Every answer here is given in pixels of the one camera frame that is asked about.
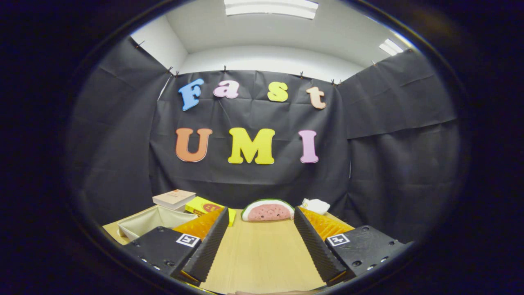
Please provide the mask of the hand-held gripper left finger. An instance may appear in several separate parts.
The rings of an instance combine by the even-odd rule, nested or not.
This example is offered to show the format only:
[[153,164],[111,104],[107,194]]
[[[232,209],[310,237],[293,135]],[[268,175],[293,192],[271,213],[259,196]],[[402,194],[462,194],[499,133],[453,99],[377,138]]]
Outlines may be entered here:
[[157,273],[198,287],[207,280],[229,223],[228,207],[219,208],[172,229],[156,227],[123,250]]

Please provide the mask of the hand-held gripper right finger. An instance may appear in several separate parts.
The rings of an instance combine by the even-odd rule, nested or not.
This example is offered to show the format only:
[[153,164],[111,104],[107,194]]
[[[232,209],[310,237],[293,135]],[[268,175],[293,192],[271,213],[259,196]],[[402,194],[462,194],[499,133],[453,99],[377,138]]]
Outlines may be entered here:
[[412,245],[370,225],[352,228],[300,206],[294,209],[294,224],[328,286],[378,269]]

